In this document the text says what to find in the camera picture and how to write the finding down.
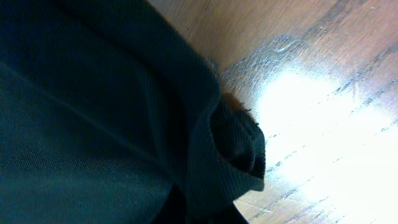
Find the black t-shirt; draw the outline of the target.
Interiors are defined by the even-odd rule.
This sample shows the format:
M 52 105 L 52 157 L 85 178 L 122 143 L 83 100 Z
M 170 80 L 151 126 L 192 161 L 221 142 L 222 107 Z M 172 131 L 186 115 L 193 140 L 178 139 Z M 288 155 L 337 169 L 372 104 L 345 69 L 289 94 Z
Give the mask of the black t-shirt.
M 265 165 L 147 1 L 1 2 L 2 223 L 244 223 Z

